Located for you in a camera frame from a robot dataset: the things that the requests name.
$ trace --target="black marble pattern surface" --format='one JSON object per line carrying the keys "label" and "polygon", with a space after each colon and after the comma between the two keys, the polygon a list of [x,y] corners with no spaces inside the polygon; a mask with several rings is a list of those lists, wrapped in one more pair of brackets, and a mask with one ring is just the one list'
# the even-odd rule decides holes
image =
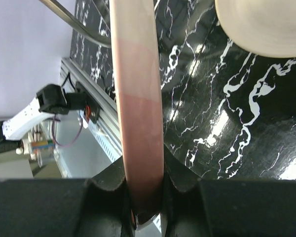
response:
{"label": "black marble pattern surface", "polygon": [[[206,178],[296,179],[296,58],[240,49],[213,0],[154,3],[164,141],[174,156]],[[77,0],[76,17],[106,36],[109,14],[108,0]],[[114,99],[110,49],[74,32],[71,58]]]}

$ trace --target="red wire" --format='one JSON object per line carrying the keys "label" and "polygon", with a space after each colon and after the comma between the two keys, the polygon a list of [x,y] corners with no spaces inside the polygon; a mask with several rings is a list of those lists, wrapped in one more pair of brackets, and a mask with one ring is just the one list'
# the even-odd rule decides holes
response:
{"label": "red wire", "polygon": [[80,121],[81,126],[80,126],[79,131],[78,131],[77,135],[75,136],[75,138],[70,143],[62,145],[56,140],[56,136],[55,136],[55,123],[56,123],[56,120],[55,119],[56,119],[56,115],[54,116],[53,122],[51,124],[51,136],[53,138],[54,143],[56,143],[59,147],[69,147],[69,146],[71,146],[78,139],[78,137],[79,137],[79,135],[80,135],[80,133],[82,131],[82,128],[83,128],[83,122]]}
{"label": "red wire", "polygon": [[86,105],[86,107],[85,107],[85,113],[86,113],[85,117],[87,119],[87,122],[89,122],[91,110],[90,110],[90,107],[88,105]]}

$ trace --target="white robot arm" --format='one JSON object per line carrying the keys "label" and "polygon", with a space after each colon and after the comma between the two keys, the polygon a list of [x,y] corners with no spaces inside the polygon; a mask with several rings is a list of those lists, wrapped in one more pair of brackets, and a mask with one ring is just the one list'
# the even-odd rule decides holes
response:
{"label": "white robot arm", "polygon": [[66,115],[71,110],[84,110],[89,104],[88,98],[84,90],[66,93],[61,86],[48,84],[16,116],[0,121],[0,153],[19,148],[21,139],[36,124],[57,114]]}

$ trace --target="white wall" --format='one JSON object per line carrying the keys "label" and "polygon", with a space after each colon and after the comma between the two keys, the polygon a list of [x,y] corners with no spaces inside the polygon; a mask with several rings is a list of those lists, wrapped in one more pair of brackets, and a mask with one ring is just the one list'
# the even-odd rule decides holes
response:
{"label": "white wall", "polygon": [[[74,13],[75,0],[58,0]],[[12,117],[47,83],[58,83],[72,28],[39,0],[0,0],[0,118]]]}

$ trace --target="wire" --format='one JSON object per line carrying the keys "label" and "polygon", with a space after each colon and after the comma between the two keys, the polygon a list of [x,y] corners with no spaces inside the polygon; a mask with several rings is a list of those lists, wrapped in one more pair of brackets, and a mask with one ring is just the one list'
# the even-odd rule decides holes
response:
{"label": "wire", "polygon": [[64,87],[64,85],[66,84],[66,82],[69,80],[69,83],[70,85],[73,87],[73,89],[75,90],[75,86],[73,84],[73,81],[71,80],[71,77],[70,77],[70,72],[68,72],[64,82],[62,83],[61,87]]}
{"label": "wire", "polygon": [[82,128],[83,128],[83,122],[80,121],[81,126],[80,126],[80,129],[79,129],[77,135],[75,136],[75,138],[74,138],[71,142],[69,142],[68,144],[66,144],[66,145],[62,145],[62,144],[60,144],[60,143],[56,140],[56,136],[55,136],[55,123],[56,123],[56,120],[55,120],[55,119],[56,119],[56,116],[54,116],[54,118],[53,118],[53,122],[52,122],[52,124],[51,124],[51,136],[52,136],[52,138],[53,138],[54,143],[57,144],[59,147],[69,147],[69,146],[71,146],[71,145],[72,145],[73,143],[75,143],[75,141],[78,139],[78,137],[79,137],[79,135],[80,135],[80,133],[81,133],[81,131],[82,131]]}

